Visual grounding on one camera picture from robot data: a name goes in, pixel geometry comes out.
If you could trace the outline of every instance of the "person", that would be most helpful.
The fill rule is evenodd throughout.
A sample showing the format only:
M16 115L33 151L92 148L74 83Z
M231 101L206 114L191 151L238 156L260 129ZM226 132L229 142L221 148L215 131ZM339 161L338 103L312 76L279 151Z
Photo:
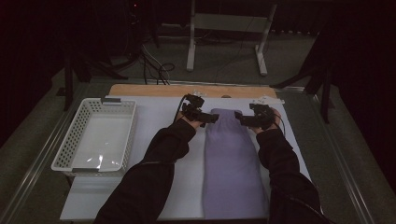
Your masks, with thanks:
M318 191L300 173L291 145L278 129L280 114L267 130L250 127L257 134L262 166L269 170L271 200L268 223L330 223L320 212ZM202 123L179 116L160 129L141 162L125 174L99 210L93 223L154 223L172 187L175 162L189 152L188 143Z

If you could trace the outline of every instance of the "basket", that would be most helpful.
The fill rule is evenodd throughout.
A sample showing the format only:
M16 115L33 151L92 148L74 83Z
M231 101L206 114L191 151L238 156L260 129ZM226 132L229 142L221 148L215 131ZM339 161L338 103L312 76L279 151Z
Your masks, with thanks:
M51 169L65 175L124 175L136 124L136 102L84 99Z

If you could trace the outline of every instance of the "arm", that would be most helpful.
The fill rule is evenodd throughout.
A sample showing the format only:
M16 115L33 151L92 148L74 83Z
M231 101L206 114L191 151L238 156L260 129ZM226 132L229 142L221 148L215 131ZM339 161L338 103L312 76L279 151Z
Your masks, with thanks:
M125 174L94 223L154 223L172 187L174 163L188 153L196 127L179 119L159 130L144 159Z
M270 173L269 223L328 223L320 212L318 191L300 173L298 158L283 133L275 125L266 131L252 129L260 145L260 162Z

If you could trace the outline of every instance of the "purple cloth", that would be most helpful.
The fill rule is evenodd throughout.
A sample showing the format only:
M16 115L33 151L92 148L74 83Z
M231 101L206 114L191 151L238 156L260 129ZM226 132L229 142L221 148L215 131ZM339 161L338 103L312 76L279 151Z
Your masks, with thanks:
M219 114L207 124L203 207L206 219L268 217L268 197L262 185L260 162L234 110L212 109Z

